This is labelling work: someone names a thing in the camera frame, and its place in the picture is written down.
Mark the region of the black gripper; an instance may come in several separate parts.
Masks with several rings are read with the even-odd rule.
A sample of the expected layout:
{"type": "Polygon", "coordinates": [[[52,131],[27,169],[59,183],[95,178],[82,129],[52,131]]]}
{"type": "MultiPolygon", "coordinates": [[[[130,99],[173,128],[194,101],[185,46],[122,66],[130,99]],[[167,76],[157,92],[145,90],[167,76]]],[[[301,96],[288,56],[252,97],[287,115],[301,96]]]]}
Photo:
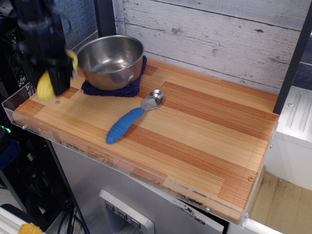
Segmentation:
{"type": "Polygon", "coordinates": [[[29,82],[37,84],[40,71],[48,70],[56,96],[70,88],[73,64],[65,50],[60,16],[18,16],[25,42],[17,45],[17,57],[29,82]]]}

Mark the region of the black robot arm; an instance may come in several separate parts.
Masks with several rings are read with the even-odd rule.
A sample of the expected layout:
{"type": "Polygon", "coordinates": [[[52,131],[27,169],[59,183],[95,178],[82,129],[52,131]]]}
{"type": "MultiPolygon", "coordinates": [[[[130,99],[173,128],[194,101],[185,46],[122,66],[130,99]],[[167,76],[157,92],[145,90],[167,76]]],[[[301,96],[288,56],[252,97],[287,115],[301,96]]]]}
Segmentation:
{"type": "Polygon", "coordinates": [[[56,96],[70,87],[73,59],[65,50],[60,15],[53,11],[52,0],[13,0],[17,23],[25,41],[17,42],[16,51],[30,82],[37,86],[47,72],[56,96]]]}

